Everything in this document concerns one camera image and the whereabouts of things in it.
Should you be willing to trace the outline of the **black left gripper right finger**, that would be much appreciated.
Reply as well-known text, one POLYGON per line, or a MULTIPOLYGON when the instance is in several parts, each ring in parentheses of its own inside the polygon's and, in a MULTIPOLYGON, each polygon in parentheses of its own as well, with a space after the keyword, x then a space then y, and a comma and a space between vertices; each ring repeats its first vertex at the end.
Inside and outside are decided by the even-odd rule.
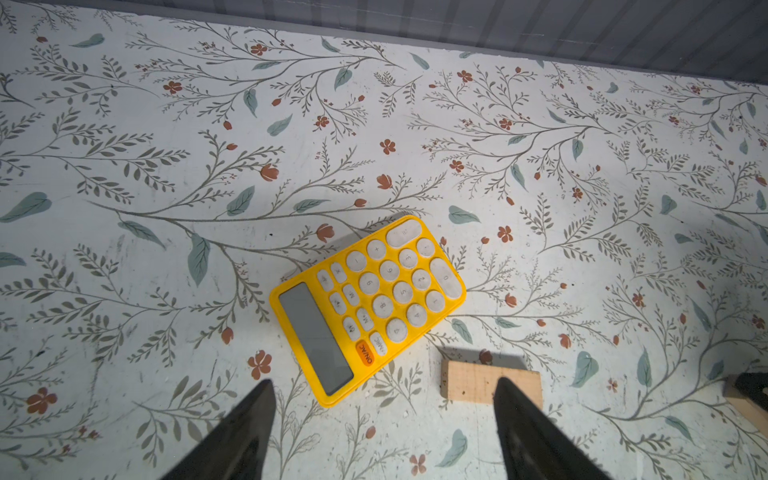
POLYGON ((511 380, 498 380, 493 406, 509 479, 606 479, 511 380))

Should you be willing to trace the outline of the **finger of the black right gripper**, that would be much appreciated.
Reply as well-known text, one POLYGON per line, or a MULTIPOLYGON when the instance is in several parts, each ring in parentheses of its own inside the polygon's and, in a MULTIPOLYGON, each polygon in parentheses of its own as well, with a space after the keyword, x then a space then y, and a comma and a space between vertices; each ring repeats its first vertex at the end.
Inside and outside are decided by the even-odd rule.
POLYGON ((768 410, 768 374, 766 372, 743 373, 736 378, 734 386, 740 394, 751 400, 762 410, 768 410))

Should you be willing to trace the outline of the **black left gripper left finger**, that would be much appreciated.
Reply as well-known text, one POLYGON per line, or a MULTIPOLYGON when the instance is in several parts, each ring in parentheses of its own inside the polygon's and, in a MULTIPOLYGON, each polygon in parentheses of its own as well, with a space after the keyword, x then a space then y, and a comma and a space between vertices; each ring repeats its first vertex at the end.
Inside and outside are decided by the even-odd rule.
POLYGON ((164 477, 260 479, 275 414, 274 386, 264 380, 164 477))

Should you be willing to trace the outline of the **wood block with holes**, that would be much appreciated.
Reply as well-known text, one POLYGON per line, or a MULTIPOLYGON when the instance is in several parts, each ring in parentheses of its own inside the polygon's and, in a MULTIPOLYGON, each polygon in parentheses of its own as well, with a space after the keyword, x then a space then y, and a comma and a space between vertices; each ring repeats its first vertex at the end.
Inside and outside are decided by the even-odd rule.
POLYGON ((440 391, 449 401, 491 405, 497 383, 502 378, 515 384, 539 409, 543 407, 541 375, 524 369, 444 360, 440 391))

